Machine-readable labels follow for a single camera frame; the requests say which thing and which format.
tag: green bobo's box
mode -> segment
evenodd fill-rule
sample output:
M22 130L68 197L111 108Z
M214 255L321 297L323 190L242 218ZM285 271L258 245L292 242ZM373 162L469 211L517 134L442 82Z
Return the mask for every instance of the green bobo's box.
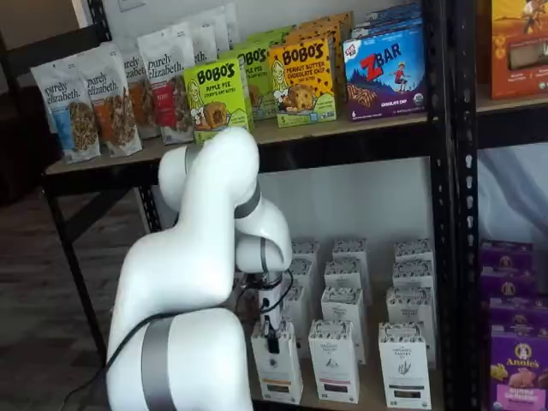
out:
M253 130L243 58L223 58L183 72L197 142L227 127Z
M277 105L272 93L272 84L268 80L268 61L266 60L269 45L269 40L245 43L236 45L235 50L226 51L221 55L221 57L238 57L245 60L247 86L254 120L276 116Z

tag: yellow bobo's box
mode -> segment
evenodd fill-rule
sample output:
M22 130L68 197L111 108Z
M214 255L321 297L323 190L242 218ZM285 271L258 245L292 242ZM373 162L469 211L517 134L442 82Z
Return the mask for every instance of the yellow bobo's box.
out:
M333 38L275 45L268 51L278 127L337 118Z

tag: boy illustration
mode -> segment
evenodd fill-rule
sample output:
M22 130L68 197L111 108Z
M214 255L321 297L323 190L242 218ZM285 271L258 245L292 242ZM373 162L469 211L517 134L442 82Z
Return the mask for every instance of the boy illustration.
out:
M408 84L408 81L405 80L405 77L409 77L408 75L405 75L403 73L403 70L405 69L405 63L399 62L397 65L397 70L394 73L390 73L390 75L394 75L396 78L394 79L394 82L396 84L400 85L399 92L405 92L405 87Z

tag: gray joint band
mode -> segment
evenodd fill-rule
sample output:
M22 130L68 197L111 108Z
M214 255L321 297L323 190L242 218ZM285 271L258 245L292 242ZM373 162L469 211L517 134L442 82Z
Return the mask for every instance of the gray joint band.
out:
M234 209L234 218L245 218L249 214L255 211L260 201L260 187L259 184L255 186L255 191L251 198L243 204L240 204Z
M153 321L145 331L140 374L149 411L176 411L168 376L168 341L173 318Z
M263 272L268 272L266 266L266 239L260 237L260 266L263 268Z

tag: white tea box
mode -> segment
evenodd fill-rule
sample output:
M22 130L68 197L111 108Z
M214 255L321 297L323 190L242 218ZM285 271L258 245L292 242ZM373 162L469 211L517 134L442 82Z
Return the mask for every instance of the white tea box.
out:
M322 253L319 241L313 239L298 239L291 242L294 259L307 259L312 263L312 293L311 301L314 305L314 312L320 313L319 301L324 292L324 266L325 253Z
M397 289L386 292L386 308L391 323L414 322L421 327L426 339L428 367L436 369L436 334L434 333L434 311L430 289Z
M361 289L361 265L355 257L334 257L325 264L325 287Z
M419 325L379 324L378 350L387 407L431 409L426 340Z
M255 325L251 337L261 394L265 400L298 404L303 385L293 324L282 321L277 336L279 354L268 351L260 323Z
M358 364L365 365L369 353L369 339L361 289L327 287L322 296L322 313L324 319L352 323L352 340L354 341L356 360Z
M308 340L319 399L357 403L360 374L352 341L352 323L315 320Z
M427 238L395 243L394 258L397 263L410 259L423 259L424 261L430 261L432 266L434 266L434 252L432 251L430 240Z
M313 271L312 263L308 259L295 259L291 261L288 271L293 274L293 287L300 285L304 290L304 299L307 302L311 318L318 317L318 311L313 301ZM283 274L283 289L290 284L290 276L287 272Z
M310 358L308 332L312 319L307 304L306 291L300 285L291 287L283 300L282 315L284 319L293 323L299 358Z
M434 311L434 334L438 334L438 310L436 299L436 280L432 262L423 259L409 259L394 263L392 284L397 289L430 289Z
M365 238L336 239L333 243L333 259L338 257L354 257L360 261L361 288L364 292L364 302L371 306L372 290L367 268L367 241Z

